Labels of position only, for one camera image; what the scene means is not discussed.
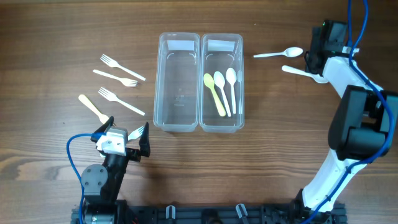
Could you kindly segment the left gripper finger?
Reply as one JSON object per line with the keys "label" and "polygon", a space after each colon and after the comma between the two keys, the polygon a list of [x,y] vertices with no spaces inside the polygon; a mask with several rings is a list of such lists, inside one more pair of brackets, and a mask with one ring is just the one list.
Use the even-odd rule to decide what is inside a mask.
{"label": "left gripper finger", "polygon": [[139,146],[141,151],[141,156],[150,156],[150,142],[149,142],[149,123],[146,122],[143,132],[139,140]]}
{"label": "left gripper finger", "polygon": [[110,116],[107,122],[105,122],[100,128],[98,128],[92,136],[97,136],[99,134],[104,134],[110,127],[114,125],[114,116]]}

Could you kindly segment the white spoon top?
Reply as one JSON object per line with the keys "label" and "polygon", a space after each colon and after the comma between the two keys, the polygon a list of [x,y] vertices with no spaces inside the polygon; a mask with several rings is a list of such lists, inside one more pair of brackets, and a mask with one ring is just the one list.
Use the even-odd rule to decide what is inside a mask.
{"label": "white spoon top", "polygon": [[254,55],[254,58],[265,58],[265,57],[274,57],[274,56],[286,56],[289,58],[298,57],[303,53],[303,49],[300,47],[289,47],[285,49],[283,52],[276,52],[276,53],[264,53],[264,54],[257,54]]}

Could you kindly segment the white spoon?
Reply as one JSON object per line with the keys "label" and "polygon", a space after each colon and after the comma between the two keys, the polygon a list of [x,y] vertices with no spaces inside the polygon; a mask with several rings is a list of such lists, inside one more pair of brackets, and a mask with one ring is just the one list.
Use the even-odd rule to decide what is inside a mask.
{"label": "white spoon", "polygon": [[303,49],[300,47],[289,47],[285,49],[283,52],[276,52],[276,53],[264,53],[264,54],[257,54],[254,55],[254,58],[265,58],[265,57],[274,57],[274,56],[286,56],[289,58],[298,57],[303,53]]}
{"label": "white spoon", "polygon": [[234,84],[237,81],[237,74],[233,68],[227,69],[226,79],[228,83],[231,85],[231,102],[232,102],[233,114],[236,114],[236,97],[234,91]]}
{"label": "white spoon", "polygon": [[225,78],[223,76],[223,74],[219,71],[216,71],[213,75],[214,81],[215,81],[215,85],[221,90],[221,94],[223,97],[223,103],[224,103],[224,107],[226,110],[226,114],[228,115],[228,117],[231,117],[231,110],[229,107],[229,103],[224,91],[224,86],[225,86]]}
{"label": "white spoon", "polygon": [[308,73],[308,72],[305,72],[303,70],[299,70],[297,68],[290,67],[288,65],[283,65],[282,66],[282,70],[285,71],[285,72],[288,72],[288,73],[293,73],[293,74],[296,74],[296,75],[303,75],[303,76],[306,76],[306,77],[310,77],[317,83],[321,83],[321,84],[328,83],[328,80],[326,78],[320,76],[319,74]]}

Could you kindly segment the cream yellow spoon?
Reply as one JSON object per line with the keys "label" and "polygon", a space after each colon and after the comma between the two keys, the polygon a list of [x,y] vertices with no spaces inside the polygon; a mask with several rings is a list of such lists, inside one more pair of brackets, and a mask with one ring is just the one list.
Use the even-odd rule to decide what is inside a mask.
{"label": "cream yellow spoon", "polygon": [[211,91],[218,114],[221,117],[226,116],[226,111],[225,111],[225,109],[217,95],[217,92],[215,90],[215,81],[214,81],[213,77],[209,73],[206,73],[203,76],[203,82],[204,82],[205,86],[208,87]]}

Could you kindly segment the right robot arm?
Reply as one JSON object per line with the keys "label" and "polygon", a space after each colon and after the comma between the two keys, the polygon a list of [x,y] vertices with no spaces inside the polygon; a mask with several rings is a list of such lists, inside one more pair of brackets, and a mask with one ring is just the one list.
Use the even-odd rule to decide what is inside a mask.
{"label": "right robot arm", "polygon": [[312,30],[305,69],[325,78],[341,101],[328,131],[328,155],[313,180],[301,193],[302,205],[329,212],[349,181],[370,163],[370,158],[390,148],[388,133],[397,121],[397,93],[383,90],[359,70],[349,55],[358,52],[345,44],[348,25],[325,20]]}

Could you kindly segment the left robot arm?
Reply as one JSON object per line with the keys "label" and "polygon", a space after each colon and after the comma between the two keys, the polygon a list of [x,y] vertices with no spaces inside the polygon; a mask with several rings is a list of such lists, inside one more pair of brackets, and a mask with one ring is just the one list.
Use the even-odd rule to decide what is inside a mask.
{"label": "left robot arm", "polygon": [[130,161],[150,156],[149,123],[132,137],[124,128],[114,126],[114,118],[91,134],[90,140],[104,157],[102,164],[88,166],[81,175],[82,201],[72,223],[139,223],[138,216],[118,194]]}

